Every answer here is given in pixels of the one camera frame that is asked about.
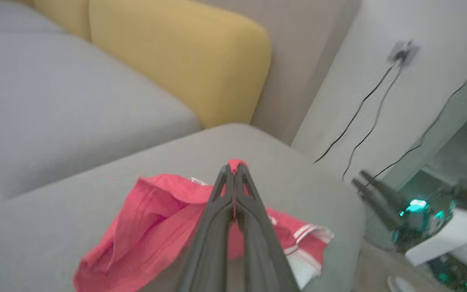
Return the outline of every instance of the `white fabric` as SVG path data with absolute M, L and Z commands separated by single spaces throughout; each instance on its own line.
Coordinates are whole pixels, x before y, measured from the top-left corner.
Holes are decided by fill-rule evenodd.
M 349 292 L 365 230 L 356 192 L 282 142 L 240 124 L 201 131 L 8 201 L 0 208 L 0 291 L 72 291 L 78 261 L 100 242 L 139 176 L 211 182 L 232 158 L 248 163 L 266 207 L 336 234 L 325 249 L 322 276 L 304 291 Z M 142 291 L 174 291 L 183 257 Z M 237 274 L 231 283 L 243 275 L 237 268 L 230 269 Z
M 81 39 L 0 33 L 0 198 L 199 129 L 182 102 Z
M 32 7 L 0 0 L 0 32 L 62 33 L 63 30 Z

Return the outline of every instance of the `cord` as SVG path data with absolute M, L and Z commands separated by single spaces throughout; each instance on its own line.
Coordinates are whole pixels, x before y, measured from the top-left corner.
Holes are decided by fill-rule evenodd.
M 374 124 L 372 125 L 372 128 L 371 130 L 367 133 L 367 135 L 365 135 L 365 138 L 363 138 L 359 143 L 358 145 L 356 145 L 356 147 L 354 147 L 352 149 L 352 152 L 351 152 L 351 156 L 349 157 L 349 163 L 347 164 L 347 168 L 345 168 L 345 171 L 343 172 L 343 175 L 341 176 L 341 180 L 343 181 L 345 179 L 345 174 L 347 174 L 347 171 L 349 170 L 349 168 L 351 167 L 351 163 L 352 163 L 352 157 L 354 157 L 354 152 L 356 152 L 356 149 L 358 149 L 358 147 L 371 135 L 371 133 L 374 131 L 374 129 L 376 128 L 376 125 L 378 124 L 378 120 L 379 120 L 379 116 L 381 115 L 381 110 L 383 108 L 383 102 L 385 101 L 385 99 L 387 98 L 387 95 L 389 94 L 390 92 L 390 89 L 394 86 L 394 84 L 396 83 L 397 81 L 397 78 L 399 78 L 399 76 L 401 75 L 401 72 L 403 70 L 403 60 L 402 59 L 399 59 L 400 61 L 400 67 L 399 67 L 399 70 L 397 70 L 397 74 L 396 76 L 394 77 L 394 80 L 392 80 L 392 82 L 390 83 L 389 87 L 387 88 L 387 91 L 385 91 L 385 94 L 383 94 L 383 97 L 379 103 L 379 107 L 378 107 L 378 112 L 376 113 L 376 118 L 374 119 Z
M 450 97 L 446 100 L 446 102 L 444 103 L 443 105 L 443 108 L 441 109 L 441 111 L 439 111 L 439 114 L 436 116 L 436 118 L 433 120 L 433 122 L 430 124 L 430 126 L 426 129 L 426 131 L 424 131 L 423 135 L 421 136 L 421 139 L 419 140 L 419 144 L 413 148 L 411 148 L 410 150 L 408 150 L 407 152 L 405 152 L 396 162 L 392 163 L 391 165 L 387 166 L 386 168 L 384 168 L 381 172 L 379 172 L 378 174 L 376 174 L 374 176 L 374 178 L 378 177 L 380 174 L 382 174 L 383 172 L 385 172 L 386 170 L 388 170 L 389 168 L 391 168 L 392 166 L 396 165 L 397 163 L 399 163 L 399 161 L 401 161 L 401 159 L 403 159 L 406 155 L 408 155 L 408 153 L 414 151 L 415 149 L 418 149 L 420 148 L 421 146 L 423 146 L 424 144 L 424 141 L 426 139 L 426 135 L 428 134 L 428 132 L 433 128 L 433 126 L 435 126 L 435 124 L 439 121 L 439 119 L 441 118 L 441 116 L 443 115 L 443 112 L 444 110 L 446 109 L 446 106 L 450 103 L 450 101 L 452 100 L 453 96 L 458 93 L 463 87 L 465 87 L 465 85 L 467 84 L 467 79 L 464 81 L 464 83 L 456 90 L 454 91 L 454 93 L 452 93 L 452 95 L 450 95 Z
M 363 98 L 363 100 L 360 102 L 360 106 L 358 107 L 358 110 L 356 110 L 356 113 L 354 113 L 354 115 L 352 116 L 349 124 L 347 124 L 347 127 L 345 127 L 345 129 L 339 135 L 339 137 L 336 138 L 336 140 L 334 140 L 334 142 L 331 143 L 331 145 L 329 145 L 329 148 L 324 152 L 324 154 L 322 154 L 322 156 L 319 159 L 315 160 L 315 162 L 313 164 L 317 163 L 318 161 L 320 161 L 320 159 L 324 158 L 327 155 L 327 153 L 331 150 L 332 146 L 334 146 L 334 144 L 336 144 L 336 142 L 338 142 L 341 139 L 341 137 L 343 137 L 343 135 L 345 135 L 345 133 L 347 132 L 347 130 L 351 126 L 354 119 L 358 116 L 358 113 L 360 112 L 361 108 L 363 107 L 363 104 L 365 103 L 365 101 L 367 101 L 367 99 L 374 93 L 374 91 L 376 91 L 380 87 L 380 85 L 383 83 L 383 80 L 385 80 L 385 78 L 387 78 L 387 75 L 391 72 L 392 69 L 394 69 L 395 65 L 397 65 L 397 63 L 399 63 L 399 62 L 400 62 L 400 59 L 395 61 L 395 63 L 393 63 L 388 68 L 387 72 L 385 72 L 385 74 L 383 75 L 381 80 L 378 82 L 378 84 L 374 87 L 374 89 L 372 89 L 371 92 L 369 94 L 367 94 L 367 96 L 365 96 L 365 98 Z

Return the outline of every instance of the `red garment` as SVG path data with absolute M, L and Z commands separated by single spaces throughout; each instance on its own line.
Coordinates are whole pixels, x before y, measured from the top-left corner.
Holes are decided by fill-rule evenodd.
M 232 171 L 240 163 L 244 162 L 229 161 Z M 191 244 L 212 189 L 174 174 L 139 178 L 100 243 L 80 261 L 73 279 L 76 290 L 129 292 L 147 285 Z M 313 276 L 319 275 L 323 250 L 333 235 L 276 210 L 267 208 L 267 213 L 302 288 L 311 278 L 305 274 L 311 272 L 300 269 L 305 264 Z M 234 224 L 228 236 L 228 258 L 242 253 L 243 235 Z

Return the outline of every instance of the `wall socket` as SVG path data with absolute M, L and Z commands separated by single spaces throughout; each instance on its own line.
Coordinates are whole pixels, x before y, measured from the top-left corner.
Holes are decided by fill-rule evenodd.
M 411 63 L 419 48 L 413 41 L 398 41 L 392 48 L 387 61 L 394 63 L 398 59 L 403 59 L 403 66 L 406 66 Z

